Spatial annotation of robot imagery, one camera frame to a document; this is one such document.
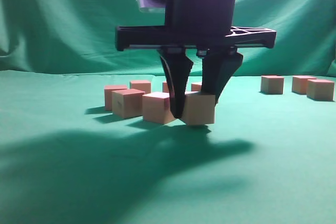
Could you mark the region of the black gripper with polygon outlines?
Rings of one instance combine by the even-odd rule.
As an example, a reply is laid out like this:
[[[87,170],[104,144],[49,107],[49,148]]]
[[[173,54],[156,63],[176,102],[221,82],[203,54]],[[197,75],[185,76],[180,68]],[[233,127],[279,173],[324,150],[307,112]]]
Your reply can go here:
[[[170,110],[180,119],[193,66],[182,48],[205,51],[230,47],[272,48],[275,44],[276,32],[272,29],[233,26],[234,8],[235,0],[166,0],[163,25],[119,26],[115,31],[115,46],[118,51],[160,48]],[[225,85],[242,63],[243,55],[236,49],[210,49],[202,60],[201,91],[214,95],[217,103]]]

